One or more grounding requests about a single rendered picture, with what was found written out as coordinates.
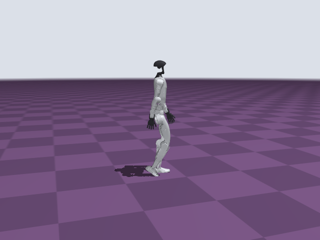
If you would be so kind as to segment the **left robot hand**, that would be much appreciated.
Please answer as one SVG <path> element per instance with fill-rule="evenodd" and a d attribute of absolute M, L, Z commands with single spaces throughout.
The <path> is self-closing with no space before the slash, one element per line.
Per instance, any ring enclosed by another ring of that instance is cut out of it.
<path fill-rule="evenodd" d="M 174 118 L 175 118 L 175 116 L 173 115 L 173 114 L 171 114 L 171 113 L 169 113 L 170 111 L 169 111 L 169 109 L 167 108 L 167 110 L 168 110 L 168 112 L 167 113 L 165 113 L 166 114 L 166 117 L 167 117 L 167 119 L 168 119 L 168 123 L 169 124 L 173 124 L 173 122 L 175 122 L 175 120 L 174 120 Z M 174 117 L 174 118 L 173 118 Z"/>

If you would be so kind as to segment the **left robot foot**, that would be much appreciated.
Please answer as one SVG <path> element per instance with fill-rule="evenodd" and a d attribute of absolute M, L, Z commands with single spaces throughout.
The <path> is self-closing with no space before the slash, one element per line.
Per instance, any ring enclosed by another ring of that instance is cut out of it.
<path fill-rule="evenodd" d="M 168 172 L 170 172 L 170 169 L 162 168 L 162 167 L 160 167 L 160 169 L 159 168 L 155 168 L 155 170 L 156 170 L 157 173 L 168 173 Z"/>

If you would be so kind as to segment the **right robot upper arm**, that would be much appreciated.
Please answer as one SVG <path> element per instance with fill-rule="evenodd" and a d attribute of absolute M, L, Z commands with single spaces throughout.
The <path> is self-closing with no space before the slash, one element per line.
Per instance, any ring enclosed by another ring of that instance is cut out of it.
<path fill-rule="evenodd" d="M 157 79 L 156 80 L 156 86 L 155 86 L 155 91 L 154 91 L 154 98 L 157 97 L 157 103 L 161 102 L 161 98 L 159 97 L 162 87 L 163 87 L 164 81 L 162 79 Z"/>

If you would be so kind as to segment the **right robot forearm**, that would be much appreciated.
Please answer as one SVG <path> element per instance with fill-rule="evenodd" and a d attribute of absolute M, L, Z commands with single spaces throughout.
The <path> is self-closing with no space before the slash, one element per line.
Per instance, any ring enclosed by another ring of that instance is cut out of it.
<path fill-rule="evenodd" d="M 152 100 L 151 110 L 150 110 L 150 118 L 154 118 L 155 110 L 158 106 L 157 101 L 158 101 L 157 97 L 154 97 L 154 99 Z"/>

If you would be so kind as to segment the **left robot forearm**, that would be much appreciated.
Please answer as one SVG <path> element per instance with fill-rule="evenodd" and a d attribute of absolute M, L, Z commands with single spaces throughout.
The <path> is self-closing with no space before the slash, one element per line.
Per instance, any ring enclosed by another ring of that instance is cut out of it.
<path fill-rule="evenodd" d="M 167 113 L 168 110 L 167 110 L 166 103 L 161 103 L 161 105 L 163 105 L 163 111 L 164 111 L 165 113 Z"/>

